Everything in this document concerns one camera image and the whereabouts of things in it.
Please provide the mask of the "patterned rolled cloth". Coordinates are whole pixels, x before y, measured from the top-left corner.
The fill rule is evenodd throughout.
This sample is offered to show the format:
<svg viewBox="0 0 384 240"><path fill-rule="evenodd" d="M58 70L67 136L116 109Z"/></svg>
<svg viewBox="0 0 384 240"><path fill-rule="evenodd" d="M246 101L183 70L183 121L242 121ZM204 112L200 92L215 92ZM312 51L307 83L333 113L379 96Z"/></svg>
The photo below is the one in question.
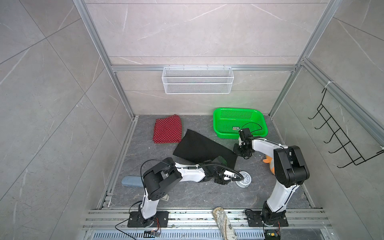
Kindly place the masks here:
<svg viewBox="0 0 384 240"><path fill-rule="evenodd" d="M217 207L213 210L214 220L225 240L237 240L237 234L222 207Z"/></svg>

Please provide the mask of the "orange plush toy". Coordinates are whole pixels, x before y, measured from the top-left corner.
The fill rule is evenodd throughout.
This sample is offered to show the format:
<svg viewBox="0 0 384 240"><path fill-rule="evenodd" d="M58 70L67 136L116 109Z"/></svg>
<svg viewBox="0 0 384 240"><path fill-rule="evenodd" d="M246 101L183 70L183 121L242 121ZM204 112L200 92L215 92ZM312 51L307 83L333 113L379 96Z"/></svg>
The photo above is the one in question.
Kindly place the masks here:
<svg viewBox="0 0 384 240"><path fill-rule="evenodd" d="M266 164L269 164L270 170L273 175L275 175L275 165L274 165L274 159L268 155L265 156L263 159L263 162Z"/></svg>

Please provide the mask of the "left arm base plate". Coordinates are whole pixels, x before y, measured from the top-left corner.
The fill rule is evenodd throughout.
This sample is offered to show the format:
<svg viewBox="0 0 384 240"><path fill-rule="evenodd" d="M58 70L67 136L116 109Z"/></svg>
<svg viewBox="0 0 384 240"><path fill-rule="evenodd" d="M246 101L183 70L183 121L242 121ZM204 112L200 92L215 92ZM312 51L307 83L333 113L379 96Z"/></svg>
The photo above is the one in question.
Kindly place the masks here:
<svg viewBox="0 0 384 240"><path fill-rule="evenodd" d="M132 212L128 219L128 228L154 227L166 228L169 221L169 212L157 212L153 217L145 219L141 212Z"/></svg>

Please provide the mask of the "black skirt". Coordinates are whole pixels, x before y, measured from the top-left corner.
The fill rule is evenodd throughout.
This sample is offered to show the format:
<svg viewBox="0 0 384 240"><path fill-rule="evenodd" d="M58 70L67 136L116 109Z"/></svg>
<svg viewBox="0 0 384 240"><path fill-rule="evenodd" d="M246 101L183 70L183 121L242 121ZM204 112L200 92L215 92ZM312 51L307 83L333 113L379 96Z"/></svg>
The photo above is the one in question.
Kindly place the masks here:
<svg viewBox="0 0 384 240"><path fill-rule="evenodd" d="M190 129L177 145L173 155L196 164L222 157L232 169L235 168L238 157L232 150Z"/></svg>

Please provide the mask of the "white alarm clock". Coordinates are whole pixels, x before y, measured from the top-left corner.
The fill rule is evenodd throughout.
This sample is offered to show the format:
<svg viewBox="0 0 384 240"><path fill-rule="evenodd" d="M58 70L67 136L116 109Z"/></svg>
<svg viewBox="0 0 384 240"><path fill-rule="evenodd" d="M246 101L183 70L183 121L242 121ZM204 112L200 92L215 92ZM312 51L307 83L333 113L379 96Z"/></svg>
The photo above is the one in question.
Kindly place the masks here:
<svg viewBox="0 0 384 240"><path fill-rule="evenodd" d="M251 175L245 171L240 171L239 173L243 176L244 179L242 181L236 181L237 186L240 188L247 188L252 182Z"/></svg>

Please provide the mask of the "green plastic basket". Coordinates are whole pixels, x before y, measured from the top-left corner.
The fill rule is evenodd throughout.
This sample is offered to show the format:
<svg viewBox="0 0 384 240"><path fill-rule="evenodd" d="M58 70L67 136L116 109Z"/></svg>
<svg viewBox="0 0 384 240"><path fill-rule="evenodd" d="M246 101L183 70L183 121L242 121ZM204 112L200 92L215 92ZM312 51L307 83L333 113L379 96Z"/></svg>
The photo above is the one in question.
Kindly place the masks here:
<svg viewBox="0 0 384 240"><path fill-rule="evenodd" d="M256 137L266 137L268 127L264 115L257 110L218 108L213 112L213 128L220 139L239 138L239 131L249 128Z"/></svg>

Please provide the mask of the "red polka dot skirt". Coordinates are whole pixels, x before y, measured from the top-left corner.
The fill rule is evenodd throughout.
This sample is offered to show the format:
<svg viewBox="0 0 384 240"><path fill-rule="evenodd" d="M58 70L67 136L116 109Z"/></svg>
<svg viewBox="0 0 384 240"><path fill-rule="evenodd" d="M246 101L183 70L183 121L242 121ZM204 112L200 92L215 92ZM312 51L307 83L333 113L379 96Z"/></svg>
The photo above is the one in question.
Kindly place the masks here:
<svg viewBox="0 0 384 240"><path fill-rule="evenodd" d="M182 140L182 120L178 115L156 119L153 141L155 144L179 143Z"/></svg>

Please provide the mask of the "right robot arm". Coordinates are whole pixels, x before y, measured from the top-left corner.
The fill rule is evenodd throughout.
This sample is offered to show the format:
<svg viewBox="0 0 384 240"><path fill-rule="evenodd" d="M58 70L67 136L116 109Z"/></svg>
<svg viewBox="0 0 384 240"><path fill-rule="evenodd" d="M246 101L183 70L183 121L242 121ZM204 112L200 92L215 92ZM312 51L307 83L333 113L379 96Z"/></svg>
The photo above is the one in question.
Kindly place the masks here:
<svg viewBox="0 0 384 240"><path fill-rule="evenodd" d="M261 152L272 159L277 181L271 196L264 202L261 219L266 226L273 226L285 217L291 197L310 177L309 169L298 146L256 138L248 128L239 130L239 135L239 143L234 146L235 154L246 159L253 152Z"/></svg>

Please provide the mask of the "beige remote control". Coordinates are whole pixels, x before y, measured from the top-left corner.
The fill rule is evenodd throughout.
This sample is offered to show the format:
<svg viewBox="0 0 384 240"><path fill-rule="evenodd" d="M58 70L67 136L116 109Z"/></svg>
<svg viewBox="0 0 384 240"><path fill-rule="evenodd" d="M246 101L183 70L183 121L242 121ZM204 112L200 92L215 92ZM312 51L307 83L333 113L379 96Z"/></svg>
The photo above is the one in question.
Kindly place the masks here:
<svg viewBox="0 0 384 240"><path fill-rule="evenodd" d="M166 201L166 202L168 202L169 199L170 199L170 196L169 196L169 195L165 195L165 196L163 196L163 197L161 198L161 200Z"/></svg>

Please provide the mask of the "black wall hook rack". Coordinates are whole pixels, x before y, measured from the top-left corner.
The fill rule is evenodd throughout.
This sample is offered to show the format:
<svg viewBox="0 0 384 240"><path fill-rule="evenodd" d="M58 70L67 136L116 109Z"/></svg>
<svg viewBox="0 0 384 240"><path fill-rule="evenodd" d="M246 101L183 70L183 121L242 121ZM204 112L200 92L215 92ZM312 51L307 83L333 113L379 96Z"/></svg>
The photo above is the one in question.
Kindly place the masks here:
<svg viewBox="0 0 384 240"><path fill-rule="evenodd" d="M343 151L347 154L348 162L346 164L342 164L341 166L337 166L338 169L343 169L347 166L353 165L358 166L367 161L374 159L380 155L384 154L384 150L379 150L372 157L365 158L363 154L358 150L356 145L351 141L346 131L344 131L343 127L336 121L330 111L324 105L324 99L327 93L327 89L323 88L321 94L322 98L320 104L316 108L316 113L312 117L308 117L309 120L315 120L317 117L322 119L322 125L319 127L314 127L315 130L321 130L325 126L332 132L328 141L324 141L324 144L330 144L334 140L336 140L337 149L333 151L328 151L329 154L336 154L340 151Z"/></svg>

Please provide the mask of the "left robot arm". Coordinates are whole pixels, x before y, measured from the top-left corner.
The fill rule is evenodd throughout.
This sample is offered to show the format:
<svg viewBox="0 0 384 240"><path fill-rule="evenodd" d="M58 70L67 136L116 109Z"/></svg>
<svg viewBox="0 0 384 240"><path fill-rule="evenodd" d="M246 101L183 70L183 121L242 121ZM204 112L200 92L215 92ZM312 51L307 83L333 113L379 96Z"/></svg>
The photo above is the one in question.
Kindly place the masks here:
<svg viewBox="0 0 384 240"><path fill-rule="evenodd" d="M130 212L129 218L125 220L129 228L166 227L169 212L157 213L157 207L160 199L180 182L200 183L214 179L215 183L226 185L245 179L240 172L228 167L222 157L195 165L179 164L172 158L155 161L156 165L141 172L139 176L127 176L122 180L125 187L144 189L143 199L135 203L138 211Z"/></svg>

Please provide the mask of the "light blue cup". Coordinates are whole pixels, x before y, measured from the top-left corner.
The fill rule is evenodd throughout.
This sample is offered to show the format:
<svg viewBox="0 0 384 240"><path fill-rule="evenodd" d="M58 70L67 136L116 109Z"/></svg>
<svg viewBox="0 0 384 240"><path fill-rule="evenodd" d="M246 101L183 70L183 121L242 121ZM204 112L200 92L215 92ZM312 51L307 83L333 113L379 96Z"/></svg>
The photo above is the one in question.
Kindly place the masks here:
<svg viewBox="0 0 384 240"><path fill-rule="evenodd" d="M121 181L124 187L143 188L143 182L140 176L126 176Z"/></svg>

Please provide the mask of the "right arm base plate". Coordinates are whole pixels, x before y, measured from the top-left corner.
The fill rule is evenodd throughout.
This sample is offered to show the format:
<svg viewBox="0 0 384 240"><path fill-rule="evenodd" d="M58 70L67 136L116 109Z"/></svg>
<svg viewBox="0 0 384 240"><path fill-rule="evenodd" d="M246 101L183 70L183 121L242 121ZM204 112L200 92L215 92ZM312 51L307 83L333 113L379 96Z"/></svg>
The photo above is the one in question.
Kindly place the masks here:
<svg viewBox="0 0 384 240"><path fill-rule="evenodd" d="M247 209L244 211L249 227L288 227L286 211L272 213L269 210L254 211Z"/></svg>

